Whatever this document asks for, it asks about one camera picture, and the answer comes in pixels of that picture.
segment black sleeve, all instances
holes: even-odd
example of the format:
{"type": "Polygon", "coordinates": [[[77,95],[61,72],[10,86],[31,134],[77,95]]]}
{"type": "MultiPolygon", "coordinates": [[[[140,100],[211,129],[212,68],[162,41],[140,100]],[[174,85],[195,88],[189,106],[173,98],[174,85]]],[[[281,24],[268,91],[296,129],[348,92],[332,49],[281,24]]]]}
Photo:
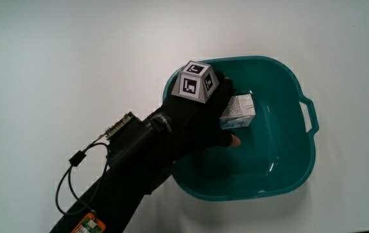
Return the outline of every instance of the black sleeve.
{"type": "MultiPolygon", "coordinates": [[[[123,232],[143,196],[148,193],[153,178],[164,166],[143,162],[123,172],[108,170],[101,178],[102,184],[96,197],[90,203],[97,218],[106,224],[105,232],[123,232]]],[[[91,198],[98,181],[88,189],[81,199],[91,198]]],[[[69,209],[74,212],[83,206],[75,202],[69,209]]],[[[63,216],[51,230],[56,233],[69,233],[88,213],[87,210],[77,216],[63,216]]]]}

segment wire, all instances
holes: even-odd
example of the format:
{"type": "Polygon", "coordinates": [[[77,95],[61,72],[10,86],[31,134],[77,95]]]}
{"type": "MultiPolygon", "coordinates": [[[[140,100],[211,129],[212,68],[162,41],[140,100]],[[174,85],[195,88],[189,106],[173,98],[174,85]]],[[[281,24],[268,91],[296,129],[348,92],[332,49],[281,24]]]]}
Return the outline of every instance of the wire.
{"type": "MultiPolygon", "coordinates": [[[[93,143],[91,143],[90,145],[88,145],[88,147],[86,147],[86,149],[83,150],[83,153],[87,152],[89,149],[95,147],[95,146],[99,146],[99,145],[102,145],[102,146],[105,146],[106,149],[107,149],[107,155],[109,155],[109,148],[108,148],[108,145],[103,143],[103,142],[98,142],[98,143],[95,143],[97,140],[95,140],[93,143]]],[[[95,195],[98,191],[98,189],[100,188],[100,185],[101,185],[101,181],[102,181],[102,178],[104,176],[104,174],[106,173],[106,170],[107,170],[107,167],[108,167],[108,157],[107,157],[107,160],[106,160],[106,165],[104,166],[104,170],[102,171],[102,175],[101,175],[101,178],[100,180],[98,181],[98,184],[97,184],[97,187],[95,188],[95,191],[94,191],[94,194],[93,196],[91,197],[91,199],[85,203],[84,201],[82,201],[74,192],[74,189],[73,189],[73,186],[71,184],[71,172],[72,172],[72,169],[73,169],[73,165],[71,165],[68,170],[63,174],[63,177],[61,178],[61,181],[60,183],[58,184],[58,188],[56,190],[56,195],[55,195],[55,204],[56,204],[56,208],[61,212],[61,214],[63,215],[66,215],[66,216],[74,216],[76,214],[79,214],[81,212],[83,212],[86,208],[88,209],[88,211],[90,211],[91,213],[93,213],[94,215],[94,219],[96,221],[96,212],[88,205],[94,198],[95,198],[95,195]],[[64,178],[68,175],[68,185],[69,185],[69,189],[71,190],[71,193],[74,195],[75,199],[79,202],[81,202],[81,204],[84,206],[82,209],[78,210],[78,211],[75,211],[75,212],[65,212],[63,211],[61,208],[60,208],[60,205],[58,203],[58,194],[60,192],[60,188],[61,188],[61,185],[62,185],[62,182],[64,180],[64,178]]]]}

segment white box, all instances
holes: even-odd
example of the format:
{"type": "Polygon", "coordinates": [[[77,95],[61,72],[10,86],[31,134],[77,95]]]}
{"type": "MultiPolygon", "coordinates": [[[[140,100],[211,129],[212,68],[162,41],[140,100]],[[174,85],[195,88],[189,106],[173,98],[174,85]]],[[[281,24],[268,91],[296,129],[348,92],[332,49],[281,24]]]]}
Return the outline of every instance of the white box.
{"type": "Polygon", "coordinates": [[[249,126],[254,117],[254,102],[250,94],[232,96],[228,107],[220,118],[221,128],[230,129],[249,126]]]}

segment black glove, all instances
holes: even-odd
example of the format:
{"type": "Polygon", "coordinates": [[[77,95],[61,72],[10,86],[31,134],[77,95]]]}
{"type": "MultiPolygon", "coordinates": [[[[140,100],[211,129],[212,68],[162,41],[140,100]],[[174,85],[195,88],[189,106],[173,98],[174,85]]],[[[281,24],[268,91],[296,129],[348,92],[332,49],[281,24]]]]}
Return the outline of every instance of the black glove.
{"type": "Polygon", "coordinates": [[[215,74],[219,85],[207,103],[171,95],[171,86],[163,105],[148,117],[150,119],[155,114],[162,113],[170,118],[173,133],[168,136],[161,152],[169,160],[175,161],[191,152],[211,146],[241,144],[236,136],[232,136],[232,131],[220,128],[219,118],[228,106],[234,89],[232,80],[225,78],[222,72],[215,74]]]}

